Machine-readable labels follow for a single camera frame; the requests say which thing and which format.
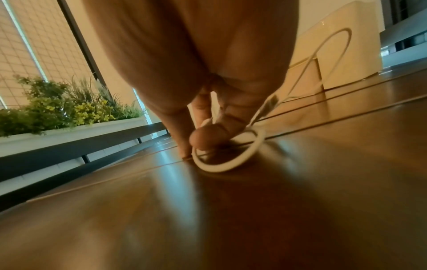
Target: tiled wall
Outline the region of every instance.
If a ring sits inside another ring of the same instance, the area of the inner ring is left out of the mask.
[[[8,0],[48,80],[90,78],[90,68],[56,0]],[[8,108],[27,103],[13,75],[40,76],[6,7],[0,4],[0,96]]]

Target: wooden table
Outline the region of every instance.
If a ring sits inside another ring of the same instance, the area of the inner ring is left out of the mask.
[[[427,269],[425,68],[281,105],[227,173],[167,140],[5,211],[0,269]]]

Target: green plant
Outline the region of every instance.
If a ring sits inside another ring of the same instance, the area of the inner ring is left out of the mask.
[[[29,105],[20,109],[0,110],[0,136],[22,133],[42,134],[46,130],[71,128],[113,120],[141,117],[143,111],[132,105],[122,105],[118,96],[97,84],[92,92],[91,81],[72,78],[70,84],[44,81],[40,77],[15,76],[29,90],[25,95]]]

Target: hand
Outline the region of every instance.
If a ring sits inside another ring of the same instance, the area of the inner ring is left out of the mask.
[[[122,77],[159,116],[183,156],[238,135],[283,83],[298,0],[84,0]],[[221,107],[216,124],[210,92]]]

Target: black metal bar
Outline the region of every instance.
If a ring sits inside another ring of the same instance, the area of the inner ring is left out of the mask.
[[[83,161],[85,162],[85,164],[88,164],[90,162],[88,155],[83,155],[81,156],[81,158],[83,158]]]
[[[73,14],[71,13],[71,10],[67,4],[66,0],[57,0],[59,7],[61,8],[62,13],[64,14],[65,19],[67,20],[68,25],[70,26],[71,32],[73,33],[74,37],[76,38],[77,44],[79,44],[80,50],[83,53],[83,56],[86,59],[86,62],[88,63],[88,66],[90,68],[90,71],[93,74],[93,77],[95,79],[98,79],[100,83],[102,83],[104,86],[107,86],[105,83],[104,78],[101,75],[101,71],[99,70],[95,59],[93,58],[88,45],[86,44],[85,39],[83,38],[83,35],[81,34],[81,31],[77,25],[76,20],[73,17]]]
[[[37,183],[28,185],[21,189],[14,190],[12,192],[6,193],[5,195],[0,196],[0,211],[6,210],[10,207],[16,206],[20,203],[26,202],[27,200],[34,198],[38,195],[41,195],[45,192],[48,192],[51,189],[54,189],[58,186],[66,184],[74,179],[82,177],[86,174],[92,173],[97,169],[105,167],[113,162],[116,162],[125,157],[131,156],[135,153],[146,149],[155,143],[170,138],[170,135],[165,134],[163,136],[157,137],[155,139],[145,141],[141,144],[132,146],[130,148],[124,149],[120,152],[111,154],[106,157],[94,160],[90,163],[84,164],[77,168],[71,169],[69,171],[57,174],[55,176],[49,177]]]
[[[165,129],[166,127],[160,122],[0,157],[0,181],[78,158],[134,140],[136,137],[143,137]]]

